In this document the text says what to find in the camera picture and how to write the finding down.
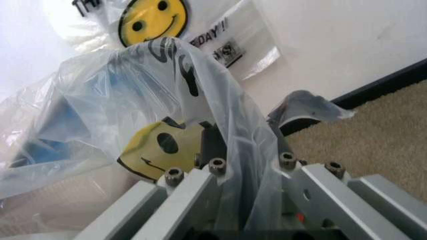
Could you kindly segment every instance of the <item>label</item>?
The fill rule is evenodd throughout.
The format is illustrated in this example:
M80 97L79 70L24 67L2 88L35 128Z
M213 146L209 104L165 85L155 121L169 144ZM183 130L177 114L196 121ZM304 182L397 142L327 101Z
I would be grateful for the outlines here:
M237 45L236 41L230 39L213 52L213 57L226 68L229 68L243 56L243 53L244 51Z

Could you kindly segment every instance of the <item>smiley face print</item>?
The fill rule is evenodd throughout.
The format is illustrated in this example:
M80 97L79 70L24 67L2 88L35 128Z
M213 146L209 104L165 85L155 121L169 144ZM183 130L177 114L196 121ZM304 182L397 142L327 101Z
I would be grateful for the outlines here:
M183 0L132 0L121 15L118 35L128 47L160 37L178 37L186 24Z

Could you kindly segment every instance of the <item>beige carpet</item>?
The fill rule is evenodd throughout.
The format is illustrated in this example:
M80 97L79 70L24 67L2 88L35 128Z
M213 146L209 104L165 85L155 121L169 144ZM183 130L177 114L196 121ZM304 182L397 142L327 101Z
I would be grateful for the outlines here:
M287 137L309 164L336 161L352 177L381 174L427 202L427 80L368 102L356 115Z

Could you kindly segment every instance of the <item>bolt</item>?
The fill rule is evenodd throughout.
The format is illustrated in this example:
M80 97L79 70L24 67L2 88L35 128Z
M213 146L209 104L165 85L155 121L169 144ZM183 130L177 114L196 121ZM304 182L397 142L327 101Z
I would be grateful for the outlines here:
M200 168L200 165L201 165L201 163L200 163L200 153L196 153L194 155L194 166L198 169L198 168Z
M344 166L334 161L325 163L324 167L339 179L342 179L346 172L346 168Z
M227 163L220 157L212 158L209 161L209 172L213 175L223 175L226 173Z
M176 187L184 179L184 172L179 167L171 167L164 174L166 184L171 187Z
M297 164L297 159L295 158L292 152L285 151L285 152L282 152L282 154L280 154L279 164L280 164L280 167L284 169L292 170L295 168Z

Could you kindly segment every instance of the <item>plastic wrap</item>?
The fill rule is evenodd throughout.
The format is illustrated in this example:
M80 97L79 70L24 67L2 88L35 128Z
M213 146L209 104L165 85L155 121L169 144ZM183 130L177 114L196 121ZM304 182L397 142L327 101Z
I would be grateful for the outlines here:
M330 104L297 92L270 117L285 123L305 115L300 108ZM0 236L82 230L140 179L115 162L135 133L165 117L186 129L215 123L226 142L215 228L275 228L282 192L272 164L276 135L224 66L162 38L72 58L0 104Z
M241 227L244 216L239 213L250 211L263 166L277 158L276 136L225 67L176 38L72 58L56 74L0 105L0 118L7 120L0 129L0 150L10 156L0 162L0 224L7 229L19 222L41 223L24 233L44 232L45 223L57 231L81 229L82 225L68 224L66 210L46 217L53 213L38 214L40 208L21 213L24 206L19 203L33 194L31 190L111 165L137 131L164 117L186 126L202 121L218 125L233 174L224 184L216 227ZM116 176L104 177L115 181ZM99 185L97 180L92 183L73 191L82 203L91 203L84 193L90 191L89 185ZM116 187L114 194L103 195L110 190L102 186L94 192L106 202L127 189ZM59 216L66 218L62 226L55 224ZM3 234L19 233L15 230Z
M122 31L127 28L132 31L131 24L136 18L128 21L126 12L132 9L128 6L141 1L102 0L95 7L87 3L87 11L79 4L84 17L69 0L44 0L43 6L56 32L78 52L88 53L121 49L137 42L124 40L126 34ZM167 3L166 9L158 8L160 2ZM138 19L143 19L139 26L142 30L137 32L147 31L147 35L135 36L136 39L144 41L159 35L179 37L213 55L229 68L236 80L261 72L280 56L252 0L153 0L144 3L139 14ZM178 21L181 15L186 17ZM171 16L179 23L172 21L168 25Z
M48 239L44 234L27 234L81 231L137 180L122 166L112 164L1 199L0 238ZM53 234L51 239L61 236Z

